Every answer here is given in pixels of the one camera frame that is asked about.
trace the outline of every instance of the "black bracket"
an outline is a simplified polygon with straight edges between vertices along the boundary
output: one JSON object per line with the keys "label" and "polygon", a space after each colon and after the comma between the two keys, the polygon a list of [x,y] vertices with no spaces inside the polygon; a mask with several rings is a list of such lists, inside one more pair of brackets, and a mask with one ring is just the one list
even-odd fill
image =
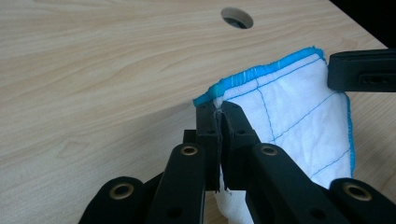
{"label": "black bracket", "polygon": [[330,189],[313,183],[280,147],[262,144],[242,108],[224,102],[196,108],[197,130],[171,153],[163,174],[143,184],[131,177],[106,183],[80,223],[203,223],[205,191],[247,191],[255,223],[395,223],[396,205],[358,180]]}

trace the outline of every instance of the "blue stitching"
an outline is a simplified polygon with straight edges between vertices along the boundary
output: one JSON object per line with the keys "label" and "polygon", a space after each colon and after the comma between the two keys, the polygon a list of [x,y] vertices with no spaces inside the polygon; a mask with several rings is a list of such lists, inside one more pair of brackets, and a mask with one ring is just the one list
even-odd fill
{"label": "blue stitching", "polygon": [[291,125],[291,127],[289,127],[285,132],[283,132],[280,136],[276,137],[273,139],[273,141],[275,141],[276,139],[278,139],[279,137],[281,137],[284,133],[290,131],[290,129],[292,129],[294,126],[296,126],[298,123],[300,123],[303,119],[305,119],[310,113],[312,113],[314,110],[316,110],[320,105],[322,105],[324,102],[326,102],[330,97],[332,97],[333,95],[335,95],[337,92],[332,93],[331,95],[329,95],[328,97],[326,97],[322,102],[320,102],[317,106],[315,106],[313,109],[311,109],[307,114],[305,114],[301,119],[299,119],[296,123],[294,123],[293,125]]}
{"label": "blue stitching", "polygon": [[349,97],[344,93],[346,97],[346,110],[347,110],[347,127],[348,127],[348,140],[350,145],[350,176],[353,178],[353,171],[355,170],[355,144],[353,142],[353,125],[350,114],[350,100]]}
{"label": "blue stitching", "polygon": [[267,105],[266,105],[266,103],[265,103],[265,101],[264,101],[264,96],[262,95],[262,92],[259,90],[259,88],[257,88],[257,91],[258,91],[258,92],[260,93],[260,95],[262,96],[262,102],[264,103],[264,108],[265,108],[265,112],[266,112],[266,114],[267,114],[268,122],[270,122],[271,134],[272,134],[272,136],[273,136],[273,141],[275,142],[275,145],[276,145],[276,140],[275,140],[275,136],[274,136],[274,130],[273,130],[273,128],[272,128],[272,122],[271,122],[271,119],[270,119],[270,114],[268,113]]}
{"label": "blue stitching", "polygon": [[264,84],[262,84],[261,86],[257,85],[257,87],[256,87],[254,90],[247,91],[247,92],[245,92],[245,93],[242,93],[242,94],[240,94],[240,95],[236,95],[236,96],[234,96],[234,97],[231,97],[231,98],[225,99],[224,101],[227,101],[227,100],[232,100],[232,99],[234,99],[234,98],[237,98],[237,97],[240,97],[240,96],[246,95],[246,94],[248,94],[248,93],[251,93],[251,92],[253,92],[253,91],[257,90],[258,88],[261,88],[261,87],[263,87],[263,86],[266,86],[266,85],[268,85],[268,84],[270,84],[270,83],[272,83],[272,82],[275,82],[275,81],[277,81],[278,79],[280,79],[280,78],[282,78],[282,77],[285,77],[285,76],[288,76],[288,75],[290,75],[291,73],[293,73],[293,72],[297,71],[298,69],[300,69],[300,68],[303,68],[303,67],[306,67],[307,65],[309,65],[309,64],[311,64],[311,63],[315,63],[316,61],[319,61],[319,60],[321,60],[321,59],[320,59],[320,58],[318,58],[318,59],[315,59],[313,62],[310,62],[310,63],[307,63],[307,64],[305,64],[305,65],[302,65],[302,66],[300,66],[300,67],[298,67],[298,68],[296,68],[296,69],[294,69],[294,70],[292,70],[292,71],[288,72],[287,74],[285,74],[285,75],[283,75],[283,76],[281,76],[281,77],[277,77],[277,78],[276,78],[276,79],[274,79],[274,80],[271,80],[271,81],[269,81],[269,82],[267,82],[267,83],[264,83]]}
{"label": "blue stitching", "polygon": [[338,158],[337,160],[333,161],[332,163],[330,163],[330,164],[324,166],[323,168],[319,169],[319,170],[316,171],[313,175],[311,175],[309,178],[312,179],[312,178],[313,178],[315,175],[317,175],[320,171],[322,171],[322,170],[326,169],[327,167],[329,167],[329,166],[335,164],[336,162],[340,161],[340,160],[348,153],[349,150],[350,150],[350,148],[349,148],[347,151],[345,151],[344,154],[343,154],[340,158]]}
{"label": "blue stitching", "polygon": [[323,56],[324,53],[322,49],[317,49],[315,48],[315,46],[305,49],[300,49],[276,62],[264,64],[264,65],[257,65],[243,72],[231,75],[230,77],[222,78],[218,83],[212,85],[207,90],[207,92],[193,99],[193,103],[195,106],[198,106],[202,103],[209,102],[215,98],[223,96],[224,92],[226,92],[227,90],[233,87],[243,85],[258,77],[264,77],[269,74],[272,74],[279,69],[285,68],[297,61],[300,61],[301,59],[307,58],[315,54],[318,55],[320,59],[326,63],[326,59]]}

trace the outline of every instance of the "towel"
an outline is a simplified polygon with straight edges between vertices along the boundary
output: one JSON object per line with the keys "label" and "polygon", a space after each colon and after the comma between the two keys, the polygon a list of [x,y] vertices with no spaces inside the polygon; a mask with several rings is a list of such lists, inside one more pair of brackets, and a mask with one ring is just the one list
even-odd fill
{"label": "towel", "polygon": [[[193,102],[240,105],[263,143],[282,147],[313,182],[328,188],[336,178],[352,177],[354,144],[349,99],[327,87],[327,73],[323,50],[309,47],[223,78]],[[253,223],[245,195],[230,189],[215,194],[230,224]]]}

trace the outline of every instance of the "black plastic part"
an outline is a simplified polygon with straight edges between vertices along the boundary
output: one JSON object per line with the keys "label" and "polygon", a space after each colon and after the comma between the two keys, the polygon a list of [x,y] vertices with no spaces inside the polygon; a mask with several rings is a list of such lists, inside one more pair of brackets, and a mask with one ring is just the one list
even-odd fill
{"label": "black plastic part", "polygon": [[[265,197],[266,204],[271,204],[274,212],[273,223],[348,223],[281,147],[258,144],[251,153],[249,164],[250,172],[254,174],[253,187],[250,186],[247,192],[254,195],[257,188],[261,190],[262,200]],[[262,206],[251,199],[247,202],[249,210]],[[252,217],[255,222],[262,220],[262,217]]]}
{"label": "black plastic part", "polygon": [[220,117],[212,102],[196,107],[196,143],[205,148],[206,190],[219,191],[220,188]]}
{"label": "black plastic part", "polygon": [[255,178],[250,179],[245,200],[255,224],[275,223],[275,212]]}
{"label": "black plastic part", "polygon": [[203,223],[204,201],[205,151],[181,144],[172,151],[146,223]]}
{"label": "black plastic part", "polygon": [[133,223],[144,223],[147,219],[151,203],[154,200],[155,193],[157,192],[162,178],[163,173],[160,173],[143,185],[143,195],[141,196],[137,216],[135,216]]}
{"label": "black plastic part", "polygon": [[336,91],[396,92],[396,49],[332,54],[327,84]]}
{"label": "black plastic part", "polygon": [[241,106],[223,102],[221,132],[224,138],[221,168],[225,188],[246,189],[248,184],[248,158],[251,148],[260,143]]}
{"label": "black plastic part", "polygon": [[183,143],[196,143],[197,142],[196,136],[197,136],[196,130],[184,130]]}
{"label": "black plastic part", "polygon": [[[125,183],[134,187],[132,194],[121,200],[111,198],[110,191],[118,184]],[[125,176],[112,179],[100,188],[79,223],[143,223],[145,216],[140,206],[143,195],[144,188],[140,180]]]}
{"label": "black plastic part", "polygon": [[330,193],[352,223],[396,223],[396,206],[377,190],[356,179],[336,179]]}

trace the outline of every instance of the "wood grain surface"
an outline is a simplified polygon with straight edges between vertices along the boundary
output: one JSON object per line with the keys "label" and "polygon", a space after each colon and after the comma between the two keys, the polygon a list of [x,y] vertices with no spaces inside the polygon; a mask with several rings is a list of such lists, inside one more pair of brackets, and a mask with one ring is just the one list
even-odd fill
{"label": "wood grain surface", "polygon": [[[163,171],[191,99],[309,46],[384,48],[325,0],[2,0],[0,223],[77,223],[108,180]],[[349,95],[355,176],[396,202],[396,94]],[[207,193],[205,223],[226,222]]]}

